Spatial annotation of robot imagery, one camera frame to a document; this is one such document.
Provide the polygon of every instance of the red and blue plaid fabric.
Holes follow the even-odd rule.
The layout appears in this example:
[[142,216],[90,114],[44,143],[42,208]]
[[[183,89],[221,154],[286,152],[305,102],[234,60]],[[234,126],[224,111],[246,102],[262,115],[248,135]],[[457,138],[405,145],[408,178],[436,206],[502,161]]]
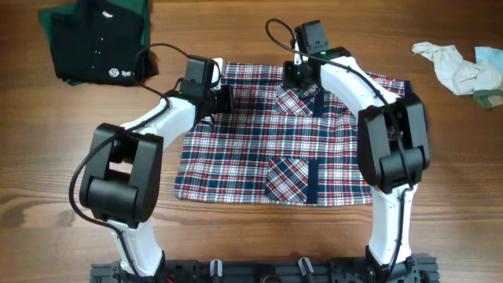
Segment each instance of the red and blue plaid fabric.
[[[183,143],[175,196],[234,204],[337,206],[372,201],[358,169],[357,123],[336,94],[285,90],[281,67],[227,64],[222,83],[234,93],[232,114],[199,123]],[[369,75],[404,95],[404,81]],[[314,98],[324,91],[321,117]],[[307,203],[308,167],[318,163],[317,201]]]

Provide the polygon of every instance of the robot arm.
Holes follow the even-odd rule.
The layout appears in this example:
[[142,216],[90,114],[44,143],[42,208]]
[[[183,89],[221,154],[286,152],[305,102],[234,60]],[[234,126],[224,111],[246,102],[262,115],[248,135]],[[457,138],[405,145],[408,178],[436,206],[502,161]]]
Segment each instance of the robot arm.
[[[385,90],[359,68],[344,48],[330,49],[319,20],[296,28],[295,48],[294,61],[284,64],[284,86],[304,87],[316,83],[337,95],[358,121],[358,166],[364,179],[373,186],[373,231],[367,258],[383,275],[393,260],[397,243],[402,245],[396,255],[396,264],[411,256],[409,221],[412,199],[421,172],[430,161],[423,105],[418,99],[400,98]],[[349,68],[340,68],[327,61]],[[387,112],[383,100],[392,114]],[[388,135],[394,130],[389,115],[400,117],[398,132],[405,147],[403,158],[412,172],[412,190],[402,168],[397,138]]]
[[[225,71],[222,59],[189,57],[180,91],[161,99],[151,111],[120,127],[102,124],[94,132],[91,150],[105,139],[131,129],[161,113],[144,127],[117,138],[93,156],[84,171],[80,203],[94,218],[122,231],[124,243],[112,232],[121,255],[120,269],[134,274],[128,251],[140,277],[154,277],[163,268],[163,251],[156,243],[150,215],[156,206],[162,151],[201,119],[232,111],[232,92],[220,86]],[[109,163],[133,164],[131,173],[114,171]]]

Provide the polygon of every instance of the wooden table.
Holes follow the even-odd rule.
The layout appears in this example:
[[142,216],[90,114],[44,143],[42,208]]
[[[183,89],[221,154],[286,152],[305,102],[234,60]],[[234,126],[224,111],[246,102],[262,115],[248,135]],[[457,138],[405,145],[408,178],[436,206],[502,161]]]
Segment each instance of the wooden table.
[[[56,78],[38,9],[67,1],[6,0],[0,5],[0,282],[85,282],[91,263],[119,258],[109,231],[75,217],[68,182],[95,127],[138,118],[158,102],[139,87],[67,86]],[[278,64],[292,55],[264,24],[295,27],[320,19],[333,46],[360,66],[412,81],[428,110],[431,166],[414,200],[411,246],[438,257],[442,282],[503,281],[503,106],[479,107],[442,86],[411,46],[455,44],[503,49],[503,2],[484,1],[159,1],[152,42],[227,61]],[[282,40],[288,35],[273,29]],[[185,58],[154,50],[171,88]],[[174,198],[182,138],[163,156],[153,222],[168,259],[255,260],[363,256],[372,207],[290,208],[204,204]]]

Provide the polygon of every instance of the shirt pocket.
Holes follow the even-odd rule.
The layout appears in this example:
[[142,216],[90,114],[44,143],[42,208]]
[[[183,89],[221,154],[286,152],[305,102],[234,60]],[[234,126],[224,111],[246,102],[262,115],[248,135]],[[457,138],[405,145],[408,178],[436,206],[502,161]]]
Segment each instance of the shirt pocket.
[[310,184],[314,161],[274,157],[267,164],[265,195],[269,200],[293,204],[316,204],[318,180]]
[[320,89],[316,85],[304,90],[286,90],[276,85],[276,111],[292,116],[312,116],[314,101]]

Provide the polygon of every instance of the folded black shirt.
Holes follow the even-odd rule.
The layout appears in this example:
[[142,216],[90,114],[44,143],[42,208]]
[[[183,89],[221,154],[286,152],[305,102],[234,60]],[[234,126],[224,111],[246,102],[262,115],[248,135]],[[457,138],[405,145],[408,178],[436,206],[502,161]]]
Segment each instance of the folded black shirt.
[[140,43],[143,17],[105,0],[78,0],[73,14],[51,16],[51,54],[60,79],[132,85],[157,74]]

